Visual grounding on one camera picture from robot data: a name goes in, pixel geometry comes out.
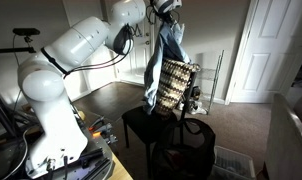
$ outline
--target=white door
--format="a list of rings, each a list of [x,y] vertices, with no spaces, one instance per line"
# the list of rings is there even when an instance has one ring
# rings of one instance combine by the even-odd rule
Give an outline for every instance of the white door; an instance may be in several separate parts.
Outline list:
[[[144,21],[140,22],[138,27],[139,29],[136,29],[136,33],[140,34],[140,36],[134,37],[132,51],[123,61],[116,65],[116,69],[120,80],[144,84],[144,71],[151,56],[153,26],[149,24],[147,18],[144,18]]]
[[[302,0],[259,0],[231,102],[267,103],[286,94],[301,64]]]

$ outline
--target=black chair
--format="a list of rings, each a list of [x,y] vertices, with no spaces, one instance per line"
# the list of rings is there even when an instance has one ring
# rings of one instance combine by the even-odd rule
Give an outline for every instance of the black chair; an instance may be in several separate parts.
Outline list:
[[[183,107],[180,120],[184,119],[185,113],[187,111],[187,107],[189,106],[189,98],[191,96],[191,91],[194,85],[194,81],[196,78],[197,72],[192,72],[190,75],[190,80],[187,84],[186,91],[184,93],[185,96],[185,106]],[[170,118],[168,120],[163,121],[161,117],[152,112],[151,115],[147,115],[143,110],[143,106],[136,107],[125,112],[122,115],[123,125],[124,125],[124,133],[125,133],[125,141],[126,147],[129,148],[129,138],[128,138],[128,128],[129,126],[131,130],[139,137],[139,139],[145,144],[146,147],[146,158],[147,158],[147,168],[148,168],[148,176],[151,177],[151,150],[150,145],[152,143],[157,142],[158,138],[162,134],[164,128],[171,122],[176,122],[178,120],[177,116],[172,112]]]

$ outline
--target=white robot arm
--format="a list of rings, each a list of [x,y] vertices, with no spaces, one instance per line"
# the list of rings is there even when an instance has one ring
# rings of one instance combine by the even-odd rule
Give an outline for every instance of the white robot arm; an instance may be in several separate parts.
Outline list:
[[[151,0],[151,5],[158,14],[165,14],[182,6],[182,0]]]
[[[85,19],[41,49],[18,69],[18,84],[38,117],[44,134],[32,146],[26,160],[30,178],[46,173],[80,157],[87,138],[79,128],[64,88],[62,74],[80,66],[103,42],[118,54],[133,47],[132,37],[123,33],[126,25],[145,16],[143,0],[122,0],[114,4],[109,23],[98,18]]]

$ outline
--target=wall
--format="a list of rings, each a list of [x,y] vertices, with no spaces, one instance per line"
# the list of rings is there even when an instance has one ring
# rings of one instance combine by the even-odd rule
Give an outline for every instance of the wall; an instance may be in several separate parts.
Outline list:
[[[214,69],[219,54],[225,51],[215,93],[220,100],[226,97],[249,4],[250,0],[185,0],[177,9],[180,23],[185,24],[182,46],[193,61]],[[209,93],[212,81],[204,76],[203,71],[198,74],[196,85]]]
[[[62,1],[54,0],[0,0],[0,49],[12,48],[14,28],[36,28],[40,35],[31,36],[31,45],[37,51],[53,42],[68,28],[68,20]],[[27,47],[23,37],[16,36],[15,47]],[[29,53],[17,53],[19,62]],[[14,104],[19,87],[17,85],[17,63],[13,53],[0,54],[0,95],[7,104]]]
[[[40,35],[31,36],[31,45],[36,51],[52,43],[67,31],[71,25],[91,15],[102,16],[100,0],[0,0],[0,49],[12,48],[14,28],[36,28]],[[23,37],[16,36],[15,47],[27,47]],[[29,53],[17,53],[19,63],[27,59]],[[110,59],[109,50],[100,47],[85,65],[101,63]],[[0,54],[0,96],[11,107],[17,99],[17,62],[13,53]],[[72,100],[83,93],[89,93],[115,79],[113,67],[99,71],[72,73],[65,79],[67,92]],[[20,97],[18,108],[27,103]]]

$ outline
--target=wooden table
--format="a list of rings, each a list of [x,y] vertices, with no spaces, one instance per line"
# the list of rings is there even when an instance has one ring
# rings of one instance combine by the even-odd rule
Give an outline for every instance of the wooden table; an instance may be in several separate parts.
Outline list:
[[[82,111],[80,113],[80,116],[82,113],[84,114],[84,117],[82,117],[82,119],[84,119],[86,125],[93,123],[93,121],[95,119],[100,117],[99,115],[92,113],[92,112],[88,112],[88,111]],[[117,156],[112,152],[111,148],[107,145],[107,143],[103,140],[102,137],[99,137],[99,138],[101,138],[101,139],[99,139],[99,143],[103,147],[104,152],[112,154],[112,160],[114,163],[114,169],[113,169],[112,175],[108,179],[109,180],[132,180],[133,178],[128,173],[128,171],[123,167],[122,163],[119,161]]]
[[[131,180],[133,179],[128,171],[123,167],[119,159],[112,153],[112,160],[115,164],[114,169],[113,169],[113,174],[109,178],[109,180]]]

